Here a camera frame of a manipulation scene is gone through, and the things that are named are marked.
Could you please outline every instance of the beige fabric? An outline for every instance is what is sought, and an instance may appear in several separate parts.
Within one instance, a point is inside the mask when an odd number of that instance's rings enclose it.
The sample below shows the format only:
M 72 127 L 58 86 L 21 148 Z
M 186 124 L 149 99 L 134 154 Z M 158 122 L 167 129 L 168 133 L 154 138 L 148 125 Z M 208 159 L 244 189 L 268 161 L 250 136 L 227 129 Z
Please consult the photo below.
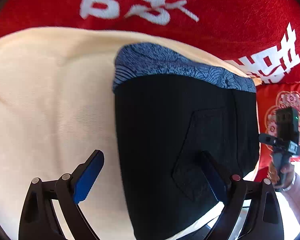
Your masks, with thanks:
M 117 51 L 143 41 L 247 77 L 205 51 L 140 33 L 34 28 L 0 38 L 0 224 L 11 239 L 18 238 L 31 179 L 58 179 L 95 149 L 104 152 L 105 165 L 80 206 L 102 240 L 134 239 L 120 176 L 111 87 Z M 64 231 L 71 239 L 69 230 Z

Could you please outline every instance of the white watch band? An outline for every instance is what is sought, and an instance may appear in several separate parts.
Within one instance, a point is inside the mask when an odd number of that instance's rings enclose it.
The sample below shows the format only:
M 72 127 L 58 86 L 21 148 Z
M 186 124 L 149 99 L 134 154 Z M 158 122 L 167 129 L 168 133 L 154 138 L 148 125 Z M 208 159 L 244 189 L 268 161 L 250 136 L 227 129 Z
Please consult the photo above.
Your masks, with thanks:
M 295 181 L 296 181 L 296 173 L 294 173 L 293 179 L 292 179 L 292 182 L 290 183 L 290 185 L 287 186 L 286 188 L 283 188 L 282 190 L 283 190 L 283 191 L 288 191 L 288 190 L 290 190 L 291 187 L 293 186 L 293 184 L 294 184 Z

